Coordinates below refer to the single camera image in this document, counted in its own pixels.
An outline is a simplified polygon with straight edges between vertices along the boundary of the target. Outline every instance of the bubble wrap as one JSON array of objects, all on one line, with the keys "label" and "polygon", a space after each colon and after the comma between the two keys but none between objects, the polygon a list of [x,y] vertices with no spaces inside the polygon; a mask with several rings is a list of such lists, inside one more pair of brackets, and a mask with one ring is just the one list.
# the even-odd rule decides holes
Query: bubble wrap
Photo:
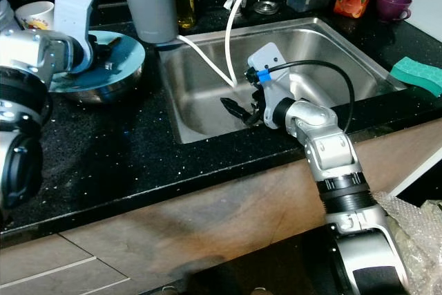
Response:
[{"label": "bubble wrap", "polygon": [[408,271],[411,295],[442,295],[441,202],[415,207],[386,193],[374,197],[390,215],[389,225]]}]

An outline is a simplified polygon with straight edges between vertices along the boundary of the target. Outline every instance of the black countertop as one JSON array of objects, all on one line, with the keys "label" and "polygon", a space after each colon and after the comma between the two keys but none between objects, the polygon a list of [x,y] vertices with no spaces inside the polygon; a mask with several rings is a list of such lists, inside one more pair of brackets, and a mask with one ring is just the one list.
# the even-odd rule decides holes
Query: black countertop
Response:
[{"label": "black countertop", "polygon": [[[127,9],[102,10],[102,21]],[[316,15],[385,69],[409,56],[442,67],[442,43],[407,22],[384,24],[373,11],[361,19],[329,12],[273,16],[245,12],[236,27]],[[228,12],[209,8],[188,34],[224,30]],[[135,37],[130,22],[95,27]],[[264,125],[200,142],[178,144],[166,110],[155,50],[145,44],[144,75],[136,90],[112,105],[91,106],[52,94],[54,111],[43,128],[44,183],[37,197],[11,213],[1,232],[7,247],[72,229],[155,202],[304,158],[284,131]],[[345,119],[347,106],[335,108]],[[417,87],[356,102],[353,142],[442,116],[442,99]]]}]

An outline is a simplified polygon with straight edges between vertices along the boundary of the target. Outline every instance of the stainless steel sink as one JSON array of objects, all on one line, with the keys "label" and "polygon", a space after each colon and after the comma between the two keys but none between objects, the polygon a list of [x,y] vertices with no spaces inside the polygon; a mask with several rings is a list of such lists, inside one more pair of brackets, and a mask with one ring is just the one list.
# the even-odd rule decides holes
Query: stainless steel sink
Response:
[{"label": "stainless steel sink", "polygon": [[[224,32],[189,37],[225,73]],[[160,49],[160,72],[166,89],[169,115],[179,143],[190,143],[245,129],[229,114],[221,97],[234,99],[251,111],[251,86],[244,77],[247,58],[269,42],[274,42],[286,61],[318,59],[341,67],[351,78],[356,100],[404,88],[376,62],[317,18],[295,19],[232,31],[231,54],[238,78],[229,87],[189,46],[174,42]],[[299,66],[298,98],[324,106],[348,103],[344,80],[329,68]]]}]

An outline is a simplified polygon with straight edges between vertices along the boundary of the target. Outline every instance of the white cup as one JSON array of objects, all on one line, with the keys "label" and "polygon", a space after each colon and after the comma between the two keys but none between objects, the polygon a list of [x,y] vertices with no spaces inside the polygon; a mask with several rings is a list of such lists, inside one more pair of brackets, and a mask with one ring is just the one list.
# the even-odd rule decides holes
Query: white cup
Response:
[{"label": "white cup", "polygon": [[27,3],[17,8],[15,17],[25,29],[53,30],[54,4],[50,1]]}]

